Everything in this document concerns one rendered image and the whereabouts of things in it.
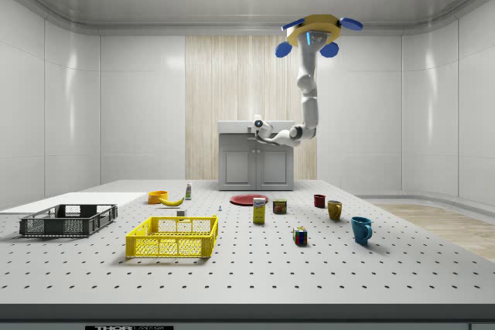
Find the yellow basket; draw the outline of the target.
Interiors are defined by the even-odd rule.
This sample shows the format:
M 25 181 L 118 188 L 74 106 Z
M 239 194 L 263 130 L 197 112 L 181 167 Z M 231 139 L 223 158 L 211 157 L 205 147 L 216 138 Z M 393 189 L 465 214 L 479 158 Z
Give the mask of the yellow basket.
M 210 257 L 218 218 L 151 216 L 126 235 L 127 257 Z

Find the red plate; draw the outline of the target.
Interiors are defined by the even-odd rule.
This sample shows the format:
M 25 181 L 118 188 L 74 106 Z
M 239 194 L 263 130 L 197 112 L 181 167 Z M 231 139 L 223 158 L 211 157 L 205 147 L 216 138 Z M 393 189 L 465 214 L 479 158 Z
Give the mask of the red plate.
M 267 196 L 259 194 L 242 194 L 231 196 L 230 203 L 237 206 L 253 206 L 254 199 L 263 199 L 265 202 L 268 201 Z

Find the dark grey basket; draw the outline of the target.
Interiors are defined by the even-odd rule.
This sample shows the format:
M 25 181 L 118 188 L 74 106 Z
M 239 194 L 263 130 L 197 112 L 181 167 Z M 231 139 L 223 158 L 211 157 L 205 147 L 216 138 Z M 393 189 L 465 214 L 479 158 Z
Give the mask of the dark grey basket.
M 90 236 L 117 216 L 116 204 L 59 204 L 22 217 L 19 233 L 27 237 Z

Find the white drawer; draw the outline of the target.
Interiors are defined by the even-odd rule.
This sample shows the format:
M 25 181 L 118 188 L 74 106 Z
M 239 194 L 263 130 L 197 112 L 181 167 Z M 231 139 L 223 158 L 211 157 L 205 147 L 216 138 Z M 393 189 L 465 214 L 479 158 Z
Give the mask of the white drawer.
M 251 146 L 258 148 L 279 148 L 280 146 L 297 147 L 300 145 L 300 141 L 293 141 L 289 137 L 287 138 L 267 138 L 263 141 L 259 141 L 254 134 L 240 133 L 240 134 L 219 134 L 219 145 L 235 145 L 235 146 Z

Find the white board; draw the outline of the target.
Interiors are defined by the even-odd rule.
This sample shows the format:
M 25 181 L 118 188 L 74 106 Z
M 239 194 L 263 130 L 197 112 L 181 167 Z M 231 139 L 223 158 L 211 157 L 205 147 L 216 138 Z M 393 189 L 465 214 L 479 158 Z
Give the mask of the white board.
M 0 211 L 0 214 L 32 214 L 59 204 L 123 206 L 145 196 L 145 192 L 69 192 Z

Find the white cabinet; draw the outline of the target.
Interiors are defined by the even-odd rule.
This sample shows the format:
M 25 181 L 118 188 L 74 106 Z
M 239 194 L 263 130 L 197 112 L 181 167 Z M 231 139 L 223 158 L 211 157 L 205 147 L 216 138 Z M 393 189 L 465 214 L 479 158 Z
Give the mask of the white cabinet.
M 218 134 L 254 134 L 253 121 L 219 121 Z M 219 145 L 218 189 L 230 191 L 292 190 L 293 148 Z

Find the yellow carton box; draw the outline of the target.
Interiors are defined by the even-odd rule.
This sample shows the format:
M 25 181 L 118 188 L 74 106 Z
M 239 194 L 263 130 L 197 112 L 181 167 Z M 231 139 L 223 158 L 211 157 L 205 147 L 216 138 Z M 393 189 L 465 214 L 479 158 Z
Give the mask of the yellow carton box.
M 253 198 L 253 223 L 265 223 L 265 206 L 267 199 L 262 197 Z

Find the drone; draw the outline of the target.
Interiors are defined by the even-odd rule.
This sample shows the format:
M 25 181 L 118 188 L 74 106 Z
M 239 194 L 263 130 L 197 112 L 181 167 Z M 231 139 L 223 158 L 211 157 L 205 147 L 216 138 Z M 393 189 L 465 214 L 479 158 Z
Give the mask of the drone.
M 306 35 L 307 43 L 310 45 L 310 32 L 325 32 L 329 35 L 329 38 L 326 41 L 326 45 L 320 50 L 320 54 L 326 58 L 334 57 L 339 51 L 339 47 L 334 40 L 339 37 L 342 26 L 354 31 L 360 31 L 364 27 L 357 20 L 350 18 L 338 19 L 334 15 L 307 15 L 305 18 L 283 25 L 282 31 L 287 31 L 287 41 L 280 43 L 275 48 L 275 55 L 278 58 L 287 56 L 293 46 L 298 46 L 297 38 L 301 34 Z

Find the blue mug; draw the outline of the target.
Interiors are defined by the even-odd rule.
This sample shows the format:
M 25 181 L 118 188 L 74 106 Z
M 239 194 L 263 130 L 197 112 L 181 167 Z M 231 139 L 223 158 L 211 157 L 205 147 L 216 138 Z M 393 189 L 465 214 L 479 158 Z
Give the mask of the blue mug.
M 362 216 L 354 216 L 351 220 L 355 242 L 360 245 L 367 245 L 372 237 L 371 220 Z

